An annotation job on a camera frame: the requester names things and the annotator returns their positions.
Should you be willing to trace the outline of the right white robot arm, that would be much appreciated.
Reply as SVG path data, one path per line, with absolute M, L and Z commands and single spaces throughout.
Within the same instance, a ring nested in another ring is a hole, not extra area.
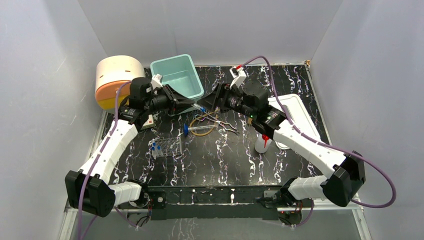
M 288 110 L 270 105 L 268 92 L 260 87 L 244 90 L 220 83 L 197 103 L 209 111 L 232 110 L 251 118 L 258 133 L 284 144 L 320 170 L 319 176 L 294 177 L 281 187 L 279 198 L 288 207 L 304 199 L 327 199 L 345 207 L 365 183 L 364 162 L 358 153 L 342 153 L 306 139 L 290 123 Z

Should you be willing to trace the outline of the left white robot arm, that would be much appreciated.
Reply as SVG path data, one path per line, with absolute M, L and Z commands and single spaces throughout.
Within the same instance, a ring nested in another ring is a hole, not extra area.
M 114 120 L 107 134 L 83 166 L 70 170 L 64 179 L 69 205 L 80 214 L 103 218 L 121 204 L 147 206 L 147 184 L 139 180 L 110 184 L 112 171 L 149 115 L 165 111 L 176 115 L 196 105 L 170 85 L 161 84 L 157 74 L 151 79 L 137 77 L 122 83 L 113 100 Z

